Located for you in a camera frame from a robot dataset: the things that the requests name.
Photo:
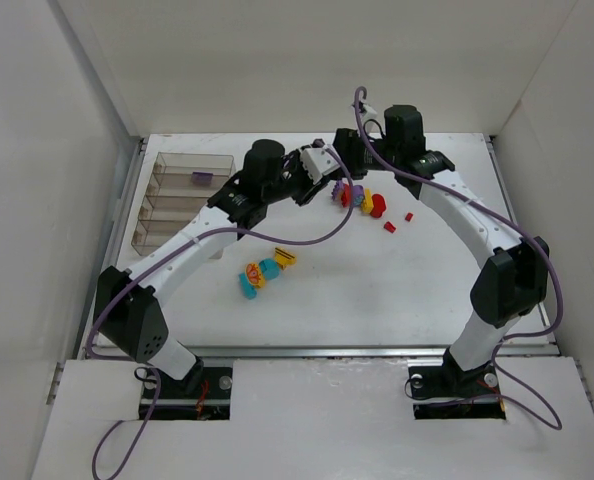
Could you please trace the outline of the yellow orange patterned lego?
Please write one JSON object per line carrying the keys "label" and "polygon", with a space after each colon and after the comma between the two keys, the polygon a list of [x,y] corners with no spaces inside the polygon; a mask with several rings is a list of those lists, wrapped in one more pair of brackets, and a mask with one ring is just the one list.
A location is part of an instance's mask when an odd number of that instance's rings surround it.
{"label": "yellow orange patterned lego", "polygon": [[266,285],[266,278],[258,263],[249,263],[245,267],[245,277],[255,289],[262,289]]}

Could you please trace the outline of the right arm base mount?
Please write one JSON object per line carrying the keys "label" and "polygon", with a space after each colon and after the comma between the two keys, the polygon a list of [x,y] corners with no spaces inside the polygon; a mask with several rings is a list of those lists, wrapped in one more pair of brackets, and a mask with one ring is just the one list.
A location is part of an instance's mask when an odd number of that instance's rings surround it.
{"label": "right arm base mount", "polygon": [[411,365],[405,389],[416,420],[506,419],[499,380],[490,364],[461,378],[445,365]]}

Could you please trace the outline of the teal curved lego brick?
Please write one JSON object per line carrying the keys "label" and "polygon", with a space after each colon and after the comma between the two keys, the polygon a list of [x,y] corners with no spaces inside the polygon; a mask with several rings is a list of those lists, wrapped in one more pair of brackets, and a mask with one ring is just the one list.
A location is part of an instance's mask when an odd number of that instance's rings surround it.
{"label": "teal curved lego brick", "polygon": [[275,275],[280,272],[277,262],[271,258],[261,260],[259,268],[263,275]]}

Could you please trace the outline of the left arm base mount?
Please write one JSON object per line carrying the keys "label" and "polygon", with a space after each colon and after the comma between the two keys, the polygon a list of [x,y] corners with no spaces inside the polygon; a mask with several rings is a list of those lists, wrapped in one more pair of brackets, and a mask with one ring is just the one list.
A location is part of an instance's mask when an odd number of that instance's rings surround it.
{"label": "left arm base mount", "polygon": [[191,389],[181,381],[160,373],[160,394],[155,400],[156,376],[146,367],[137,367],[133,376],[141,383],[138,417],[162,421],[222,421],[230,419],[233,389],[233,361],[207,359]]}

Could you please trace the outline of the teal square lego brick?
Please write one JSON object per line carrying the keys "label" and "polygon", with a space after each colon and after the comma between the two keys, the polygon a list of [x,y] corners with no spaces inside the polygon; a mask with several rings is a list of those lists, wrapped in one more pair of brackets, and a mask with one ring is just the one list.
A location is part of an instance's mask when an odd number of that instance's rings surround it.
{"label": "teal square lego brick", "polygon": [[276,263],[260,263],[259,266],[266,281],[277,278],[281,273],[281,269]]}

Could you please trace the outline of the yellow black striped lego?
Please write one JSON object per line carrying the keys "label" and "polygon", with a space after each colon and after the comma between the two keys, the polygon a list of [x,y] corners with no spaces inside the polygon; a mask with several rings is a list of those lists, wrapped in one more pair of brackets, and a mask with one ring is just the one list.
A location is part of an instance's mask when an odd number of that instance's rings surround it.
{"label": "yellow black striped lego", "polygon": [[297,257],[293,253],[280,247],[274,249],[273,259],[281,270],[285,270],[297,262]]}

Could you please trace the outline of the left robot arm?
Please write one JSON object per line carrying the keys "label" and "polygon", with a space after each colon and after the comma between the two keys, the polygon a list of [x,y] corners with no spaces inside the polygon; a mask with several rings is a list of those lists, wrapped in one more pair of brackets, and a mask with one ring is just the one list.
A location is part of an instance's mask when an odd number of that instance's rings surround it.
{"label": "left robot arm", "polygon": [[338,164],[323,143],[286,152],[257,140],[197,215],[150,255],[125,270],[109,267],[97,283],[95,323],[130,360],[151,366],[186,391],[197,385],[202,360],[169,331],[162,306],[207,260],[260,223],[269,205],[308,203]]}

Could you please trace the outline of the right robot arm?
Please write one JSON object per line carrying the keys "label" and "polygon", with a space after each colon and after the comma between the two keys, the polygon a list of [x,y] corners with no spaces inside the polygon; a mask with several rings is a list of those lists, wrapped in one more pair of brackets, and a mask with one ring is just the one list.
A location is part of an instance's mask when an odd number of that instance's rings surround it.
{"label": "right robot arm", "polygon": [[480,273],[471,288],[473,312],[445,351],[438,382],[446,395],[483,376],[494,347],[546,296],[548,245],[484,213],[446,155],[426,147],[421,113],[411,105],[385,112],[385,134],[364,143],[357,130],[339,128],[333,146],[350,173],[398,170],[397,182],[437,213],[466,245]]}

